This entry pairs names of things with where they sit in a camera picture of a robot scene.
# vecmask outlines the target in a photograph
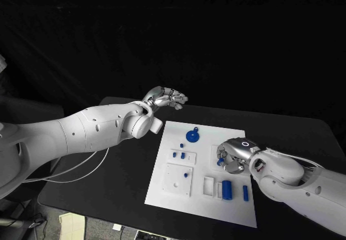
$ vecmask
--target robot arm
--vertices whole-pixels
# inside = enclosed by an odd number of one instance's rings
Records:
[[[101,151],[125,139],[140,139],[148,130],[157,134],[163,122],[154,117],[154,110],[161,106],[179,110],[187,100],[180,92],[158,86],[142,101],[88,107],[52,121],[0,123],[0,199],[50,160]]]
[[[310,160],[272,149],[261,150],[246,138],[232,138],[217,147],[217,164],[230,174],[248,167],[262,193],[301,215],[346,236],[346,175]],[[315,167],[302,166],[291,157]]]

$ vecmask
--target blue object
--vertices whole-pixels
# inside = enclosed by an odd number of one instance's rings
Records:
[[[199,135],[197,131],[199,131],[199,129],[197,129],[197,127],[194,127],[193,130],[186,133],[186,140],[190,143],[194,143],[200,139],[200,135]]]
[[[222,181],[222,198],[225,200],[232,200],[232,182],[230,181]]]
[[[220,166],[222,165],[222,163],[225,162],[225,159],[223,158],[220,158],[219,160],[217,160],[217,166]]]
[[[249,194],[248,194],[248,186],[242,186],[242,192],[243,192],[243,201],[249,201]]]

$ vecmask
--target floor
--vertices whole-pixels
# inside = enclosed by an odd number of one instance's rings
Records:
[[[27,240],[59,240],[60,236],[60,223],[59,223],[59,215],[67,213],[67,211],[62,211],[47,206],[42,206],[36,204],[36,213],[42,213],[42,215],[47,219],[47,224],[43,223],[40,226],[36,227],[36,236],[34,232],[27,238]],[[101,221],[95,218],[86,217],[85,218],[85,240],[134,240],[137,230],[124,227],[122,234],[121,231],[112,230],[114,224],[111,222]]]

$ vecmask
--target black curtain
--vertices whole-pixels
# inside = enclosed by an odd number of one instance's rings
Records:
[[[164,86],[191,105],[321,119],[343,143],[343,8],[85,2],[1,1],[0,53],[26,98],[72,114],[106,96],[141,99]]]

